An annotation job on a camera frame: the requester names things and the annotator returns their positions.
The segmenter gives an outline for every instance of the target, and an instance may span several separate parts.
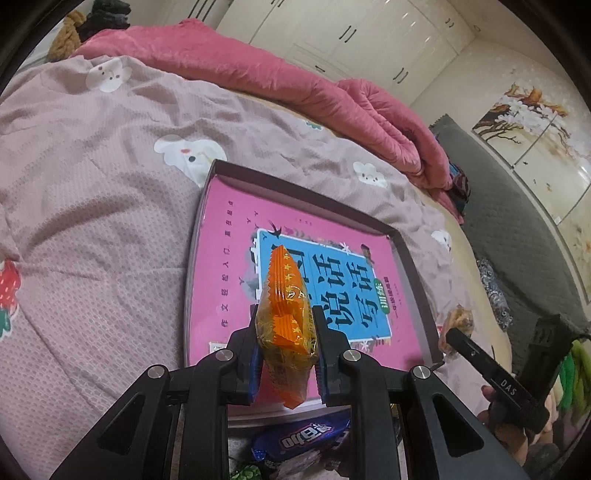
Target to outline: flower painting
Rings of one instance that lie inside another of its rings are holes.
[[[474,125],[558,225],[591,184],[591,144],[567,109],[517,83]]]
[[[587,300],[591,299],[591,191],[558,227],[577,267]]]

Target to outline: white cartoon cloud pattern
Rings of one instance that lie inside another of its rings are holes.
[[[353,163],[353,169],[357,174],[359,181],[367,183],[368,185],[374,185],[376,187],[382,187],[383,189],[388,186],[388,182],[384,177],[384,174],[378,172],[375,165],[371,163],[361,163],[356,161]]]
[[[431,236],[437,240],[448,252],[452,252],[452,236],[447,230],[435,230]]]
[[[178,135],[159,138],[154,150],[164,154],[166,165],[177,167],[199,187],[205,185],[209,167],[215,159],[227,161],[223,148],[213,140],[185,140]]]
[[[115,57],[92,67],[86,75],[86,86],[89,90],[111,93],[127,82],[129,77],[131,77],[131,67],[124,67],[121,59]]]

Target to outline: strawberry print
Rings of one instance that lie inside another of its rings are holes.
[[[0,262],[0,340],[10,334],[11,320],[17,313],[16,293],[21,288],[21,274],[11,260]]]

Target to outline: metal screw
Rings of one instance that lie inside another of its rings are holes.
[[[161,367],[160,365],[154,365],[153,367],[150,367],[150,369],[148,370],[148,376],[150,378],[160,378],[164,375],[164,367]]]
[[[347,350],[345,353],[343,353],[343,358],[349,362],[356,362],[361,360],[361,352],[353,349]]]
[[[417,378],[422,378],[425,380],[431,376],[431,371],[424,365],[419,365],[413,368],[413,375]]]
[[[227,348],[223,348],[222,350],[218,350],[216,352],[216,358],[220,360],[220,362],[227,362],[228,360],[232,360],[232,358],[234,358],[234,352],[228,350]]]

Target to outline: gray bedspread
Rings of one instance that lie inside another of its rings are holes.
[[[541,316],[560,313],[587,328],[577,288],[555,237],[515,180],[448,115],[431,130],[470,182],[463,230],[476,256],[491,262],[511,308],[507,334],[517,373]]]

